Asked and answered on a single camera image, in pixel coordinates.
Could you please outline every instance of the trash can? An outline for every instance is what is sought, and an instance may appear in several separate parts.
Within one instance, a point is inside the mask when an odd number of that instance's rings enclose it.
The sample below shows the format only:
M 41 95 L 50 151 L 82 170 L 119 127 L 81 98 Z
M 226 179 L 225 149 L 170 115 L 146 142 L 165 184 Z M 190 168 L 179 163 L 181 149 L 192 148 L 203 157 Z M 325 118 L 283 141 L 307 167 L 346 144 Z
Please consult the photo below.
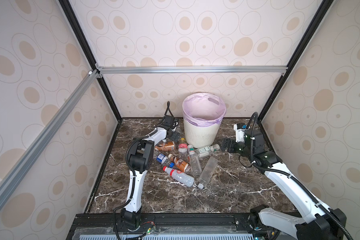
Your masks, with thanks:
M 224 101 L 209 93 L 195 93 L 183 101 L 185 140 L 193 147 L 211 145 L 226 113 Z

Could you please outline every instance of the vent grille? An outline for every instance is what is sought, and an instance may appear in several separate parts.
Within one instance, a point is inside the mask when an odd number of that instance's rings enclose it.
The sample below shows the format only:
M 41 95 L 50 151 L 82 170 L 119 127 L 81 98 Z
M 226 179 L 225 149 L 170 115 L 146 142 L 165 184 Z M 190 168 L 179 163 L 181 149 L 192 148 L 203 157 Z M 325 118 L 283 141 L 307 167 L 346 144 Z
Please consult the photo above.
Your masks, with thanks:
M 138 235 L 122 235 L 121 240 Z M 81 235 L 80 240 L 117 240 L 115 235 Z M 148 235 L 142 240 L 254 240 L 249 233 L 224 234 L 160 234 Z

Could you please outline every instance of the marble surface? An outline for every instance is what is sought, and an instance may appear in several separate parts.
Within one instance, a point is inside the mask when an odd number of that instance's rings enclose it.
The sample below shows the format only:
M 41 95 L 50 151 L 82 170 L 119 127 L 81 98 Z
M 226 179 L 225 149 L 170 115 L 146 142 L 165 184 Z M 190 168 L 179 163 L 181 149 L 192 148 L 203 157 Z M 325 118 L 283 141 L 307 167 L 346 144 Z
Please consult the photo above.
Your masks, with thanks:
M 247 122 L 247 119 L 223 119 L 217 133 L 215 143 L 224 137 L 235 138 L 233 124 Z M 90 213 L 111 213 L 114 207 L 125 203 L 129 185 L 129 170 L 124 156 L 127 146 L 133 137 L 149 133 L 158 118 L 124 119 L 117 135 L 106 170 L 102 176 Z M 183 119 L 177 130 L 184 136 Z M 163 152 L 177 154 L 177 151 Z M 245 168 L 239 161 L 238 154 L 218 151 L 214 154 L 218 159 L 210 184 L 198 189 L 197 179 L 192 187 L 174 180 L 162 170 L 162 165 L 155 161 L 149 169 L 143 187 L 143 213 L 237 213 L 249 212 L 260 204 L 267 204 L 281 212 L 295 212 L 293 204 L 283 192 L 256 168 Z M 208 157 L 201 159 L 204 169 Z M 249 165 L 246 158 L 241 158 Z

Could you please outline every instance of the wall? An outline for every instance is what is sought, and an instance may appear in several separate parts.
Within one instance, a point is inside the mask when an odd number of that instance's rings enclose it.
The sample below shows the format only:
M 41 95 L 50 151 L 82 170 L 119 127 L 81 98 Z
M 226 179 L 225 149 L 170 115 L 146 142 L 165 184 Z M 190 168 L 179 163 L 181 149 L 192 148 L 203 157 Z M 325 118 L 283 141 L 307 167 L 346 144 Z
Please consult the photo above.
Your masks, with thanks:
M 360 240 L 360 1 L 340 0 L 263 120 L 278 155 Z
M 88 70 L 54 1 L 0 1 L 0 182 Z
M 100 66 L 283 65 L 316 0 L 75 0 Z
M 0 239 L 64 240 L 116 127 L 95 80 L 0 211 Z
M 286 65 L 321 0 L 70 2 L 100 66 L 242 66 Z M 265 75 L 110 74 L 106 79 L 123 117 L 162 116 L 168 100 L 181 117 L 183 99 L 200 91 L 221 96 L 227 117 L 250 117 L 262 109 L 281 74 Z
M 123 117 L 162 117 L 170 101 L 176 117 L 192 93 L 211 93 L 225 102 L 226 117 L 250 117 L 261 111 L 280 73 L 105 74 Z
M 0 181 L 88 71 L 56 2 L 0 1 Z M 115 127 L 95 80 L 0 211 L 0 239 L 65 239 Z

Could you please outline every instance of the brown bottle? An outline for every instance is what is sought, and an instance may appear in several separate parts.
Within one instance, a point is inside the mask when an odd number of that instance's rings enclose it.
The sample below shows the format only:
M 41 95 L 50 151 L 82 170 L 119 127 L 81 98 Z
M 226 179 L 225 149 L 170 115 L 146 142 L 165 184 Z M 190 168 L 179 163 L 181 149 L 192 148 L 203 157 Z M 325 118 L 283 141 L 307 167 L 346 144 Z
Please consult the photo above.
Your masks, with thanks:
M 189 174 L 191 172 L 191 166 L 186 163 L 185 161 L 181 160 L 178 157 L 175 157 L 173 154 L 169 154 L 168 158 L 175 163 L 175 165 L 180 169 L 181 171 Z
M 175 150 L 175 142 L 166 142 L 155 146 L 155 150 L 158 151 L 172 151 Z

